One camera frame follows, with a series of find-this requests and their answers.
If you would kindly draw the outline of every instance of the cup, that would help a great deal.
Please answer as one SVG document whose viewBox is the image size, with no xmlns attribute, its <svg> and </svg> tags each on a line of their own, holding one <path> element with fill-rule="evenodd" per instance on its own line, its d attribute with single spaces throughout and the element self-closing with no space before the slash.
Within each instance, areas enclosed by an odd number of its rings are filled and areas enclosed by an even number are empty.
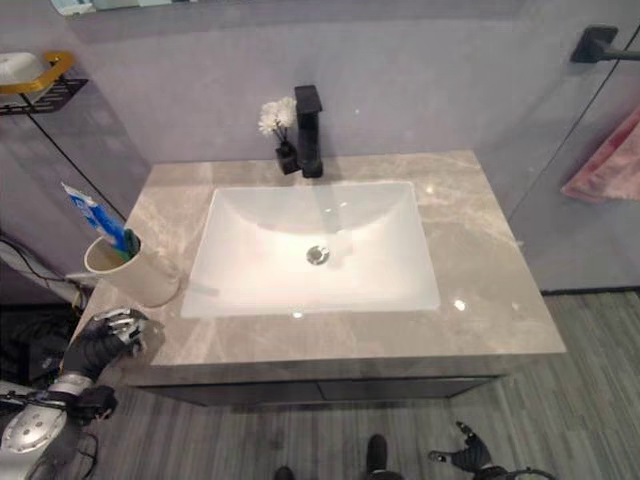
<svg viewBox="0 0 640 480">
<path fill-rule="evenodd" d="M 142 240 L 138 253 L 125 260 L 109 242 L 99 238 L 85 252 L 84 266 L 145 307 L 164 305 L 180 286 L 178 268 Z"/>
</svg>

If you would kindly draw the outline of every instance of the gray wood floor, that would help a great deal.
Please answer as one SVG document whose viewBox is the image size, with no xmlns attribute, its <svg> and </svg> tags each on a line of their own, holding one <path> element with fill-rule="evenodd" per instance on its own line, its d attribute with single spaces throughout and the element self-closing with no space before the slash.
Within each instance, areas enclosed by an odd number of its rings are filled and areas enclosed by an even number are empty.
<svg viewBox="0 0 640 480">
<path fill-rule="evenodd" d="M 390 442 L 407 479 L 470 478 L 427 462 L 460 445 L 469 423 L 507 468 L 562 479 L 640 478 L 640 299 L 635 293 L 547 297 L 569 353 L 451 401 L 328 407 L 203 408 L 131 389 L 94 424 L 100 479 L 271 479 L 281 464 L 299 480 L 356 480 L 372 433 Z M 88 462 L 78 460 L 70 478 Z"/>
</svg>

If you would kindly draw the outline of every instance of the sink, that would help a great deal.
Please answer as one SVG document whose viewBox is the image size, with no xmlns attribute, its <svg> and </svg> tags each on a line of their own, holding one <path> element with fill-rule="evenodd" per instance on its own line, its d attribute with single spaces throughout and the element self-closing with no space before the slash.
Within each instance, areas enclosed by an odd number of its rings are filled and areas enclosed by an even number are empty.
<svg viewBox="0 0 640 480">
<path fill-rule="evenodd" d="M 218 188 L 181 315 L 435 309 L 409 182 Z"/>
</svg>

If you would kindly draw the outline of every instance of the towel rack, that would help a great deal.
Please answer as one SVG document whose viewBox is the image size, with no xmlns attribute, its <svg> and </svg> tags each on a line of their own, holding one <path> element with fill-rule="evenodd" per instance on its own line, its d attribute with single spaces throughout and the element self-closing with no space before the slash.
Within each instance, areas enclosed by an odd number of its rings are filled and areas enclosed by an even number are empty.
<svg viewBox="0 0 640 480">
<path fill-rule="evenodd" d="M 618 50 L 611 47 L 618 27 L 590 25 L 582 32 L 578 46 L 571 54 L 573 63 L 598 63 L 601 60 L 640 61 L 640 51 Z"/>
</svg>

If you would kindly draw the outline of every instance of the pink towel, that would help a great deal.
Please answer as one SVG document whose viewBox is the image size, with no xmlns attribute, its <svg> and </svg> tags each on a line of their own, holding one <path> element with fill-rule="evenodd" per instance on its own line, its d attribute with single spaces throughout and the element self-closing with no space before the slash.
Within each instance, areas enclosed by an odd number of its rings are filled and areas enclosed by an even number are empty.
<svg viewBox="0 0 640 480">
<path fill-rule="evenodd" d="M 562 193 L 590 203 L 607 198 L 640 201 L 640 107 L 562 187 Z"/>
</svg>

